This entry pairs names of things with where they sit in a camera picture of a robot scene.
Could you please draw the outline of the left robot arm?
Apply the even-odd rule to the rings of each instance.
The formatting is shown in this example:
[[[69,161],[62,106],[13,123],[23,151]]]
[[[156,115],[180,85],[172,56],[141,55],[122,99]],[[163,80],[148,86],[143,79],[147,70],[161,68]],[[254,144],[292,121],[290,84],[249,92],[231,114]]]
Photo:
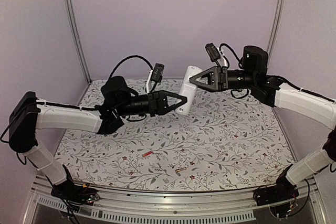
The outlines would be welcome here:
[[[67,200],[78,195],[66,169],[36,139],[36,130],[72,129],[109,135],[124,125],[123,117],[165,115],[187,103],[185,96],[160,90],[140,95],[127,86],[124,77],[115,76],[101,88],[104,101],[93,108],[48,102],[25,93],[9,117],[8,144],[45,174]]]

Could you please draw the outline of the front aluminium rail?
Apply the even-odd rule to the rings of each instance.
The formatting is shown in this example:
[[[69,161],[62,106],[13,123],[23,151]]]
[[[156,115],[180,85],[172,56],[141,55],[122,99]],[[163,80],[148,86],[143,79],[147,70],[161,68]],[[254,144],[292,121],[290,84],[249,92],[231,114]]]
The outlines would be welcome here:
[[[122,188],[97,188],[100,199],[83,205],[75,217],[51,195],[51,186],[37,175],[29,192],[23,223],[327,223],[314,179],[301,183],[292,214],[281,218],[284,202],[258,206],[253,188],[167,193]]]

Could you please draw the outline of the left aluminium frame post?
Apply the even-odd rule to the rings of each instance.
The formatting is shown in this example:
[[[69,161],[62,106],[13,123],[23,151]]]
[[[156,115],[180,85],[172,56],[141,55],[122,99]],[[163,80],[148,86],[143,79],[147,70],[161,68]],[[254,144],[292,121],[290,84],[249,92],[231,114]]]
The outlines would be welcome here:
[[[85,59],[84,50],[82,47],[79,30],[76,22],[76,16],[74,11],[74,5],[72,0],[64,0],[65,1],[65,8],[68,16],[69,26],[73,38],[73,43],[76,49],[77,57],[79,60],[80,68],[82,70],[83,76],[87,84],[92,82],[92,78],[89,72],[89,68],[87,65],[87,61]]]

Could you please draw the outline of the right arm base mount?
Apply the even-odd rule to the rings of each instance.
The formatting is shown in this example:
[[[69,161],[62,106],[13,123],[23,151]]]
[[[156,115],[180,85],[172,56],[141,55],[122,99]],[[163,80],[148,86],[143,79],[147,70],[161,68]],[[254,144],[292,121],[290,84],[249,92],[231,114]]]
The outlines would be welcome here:
[[[299,196],[296,186],[287,180],[276,181],[273,186],[260,186],[253,192],[257,206],[263,206],[289,200]]]

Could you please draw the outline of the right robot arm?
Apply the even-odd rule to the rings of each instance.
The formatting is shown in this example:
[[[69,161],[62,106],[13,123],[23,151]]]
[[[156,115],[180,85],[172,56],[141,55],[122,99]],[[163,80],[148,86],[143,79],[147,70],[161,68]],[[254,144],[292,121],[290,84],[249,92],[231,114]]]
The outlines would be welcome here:
[[[268,53],[257,46],[243,48],[238,70],[218,62],[221,53],[215,45],[207,44],[205,50],[216,66],[191,76],[190,83],[208,92],[247,89],[264,105],[294,111],[331,130],[322,147],[288,166],[277,178],[271,190],[276,201],[284,200],[296,184],[335,162],[335,100],[300,88],[284,77],[268,75]]]

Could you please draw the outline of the aluminium frame post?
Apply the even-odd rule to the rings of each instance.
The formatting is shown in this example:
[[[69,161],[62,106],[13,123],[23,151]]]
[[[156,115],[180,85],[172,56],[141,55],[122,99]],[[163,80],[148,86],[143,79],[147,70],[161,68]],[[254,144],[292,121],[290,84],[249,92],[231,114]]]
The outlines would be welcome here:
[[[87,84],[92,82],[92,78],[89,72],[89,68],[87,65],[87,61],[85,59],[84,50],[82,47],[79,30],[76,22],[76,16],[74,11],[74,5],[72,0],[64,0],[65,1],[65,8],[68,16],[69,26],[73,38],[73,43],[76,49],[77,57],[79,60],[80,68],[82,70],[83,76]]]
[[[279,25],[281,21],[281,15],[282,15],[284,2],[285,0],[276,1],[275,14],[274,14],[270,36],[269,36],[268,44],[267,44],[267,52],[269,56],[271,56],[275,43],[276,43],[276,37],[278,34],[278,29],[279,29]]]

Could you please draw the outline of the white remote control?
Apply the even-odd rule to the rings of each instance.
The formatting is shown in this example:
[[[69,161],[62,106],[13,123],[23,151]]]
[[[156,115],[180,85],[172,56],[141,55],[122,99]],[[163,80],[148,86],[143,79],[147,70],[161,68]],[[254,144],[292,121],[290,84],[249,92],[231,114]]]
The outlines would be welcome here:
[[[179,95],[187,97],[187,102],[175,109],[177,114],[182,116],[187,116],[189,114],[197,91],[197,86],[190,83],[190,78],[199,74],[200,72],[202,72],[201,68],[196,66],[188,66],[179,91]]]

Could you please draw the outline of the right aluminium frame post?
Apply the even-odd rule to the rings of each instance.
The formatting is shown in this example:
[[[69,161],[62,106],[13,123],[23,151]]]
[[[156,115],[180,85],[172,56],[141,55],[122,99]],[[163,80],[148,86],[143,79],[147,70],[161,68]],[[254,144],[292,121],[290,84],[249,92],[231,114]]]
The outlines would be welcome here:
[[[269,56],[271,56],[275,43],[276,43],[276,37],[278,34],[278,29],[279,29],[279,25],[281,21],[281,15],[282,15],[284,2],[285,0],[276,1],[275,14],[274,14],[270,36],[269,36],[268,44],[267,44],[267,52]]]

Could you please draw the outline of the red battery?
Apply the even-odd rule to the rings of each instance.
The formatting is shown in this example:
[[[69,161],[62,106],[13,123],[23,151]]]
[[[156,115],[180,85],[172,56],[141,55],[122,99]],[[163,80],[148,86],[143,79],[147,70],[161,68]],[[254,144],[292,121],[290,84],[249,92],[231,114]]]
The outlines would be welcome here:
[[[142,157],[147,157],[147,156],[151,155],[152,153],[153,153],[152,151],[146,152],[146,153],[142,154]]]

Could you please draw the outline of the floral patterned table mat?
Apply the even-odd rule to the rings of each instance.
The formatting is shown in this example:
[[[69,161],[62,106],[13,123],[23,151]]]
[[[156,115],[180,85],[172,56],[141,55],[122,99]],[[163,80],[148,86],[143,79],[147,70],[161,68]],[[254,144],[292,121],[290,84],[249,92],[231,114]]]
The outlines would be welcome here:
[[[77,181],[152,191],[269,185],[294,162],[270,107],[251,96],[203,90],[187,116],[125,122],[111,135],[68,130],[55,158]]]

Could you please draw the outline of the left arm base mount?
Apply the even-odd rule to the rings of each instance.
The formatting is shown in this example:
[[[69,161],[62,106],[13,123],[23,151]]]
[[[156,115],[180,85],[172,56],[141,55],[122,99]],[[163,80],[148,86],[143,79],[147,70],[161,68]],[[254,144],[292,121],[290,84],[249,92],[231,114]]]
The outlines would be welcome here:
[[[98,191],[90,187],[89,183],[75,185],[66,180],[59,185],[53,185],[51,195],[75,205],[93,205],[100,199]]]

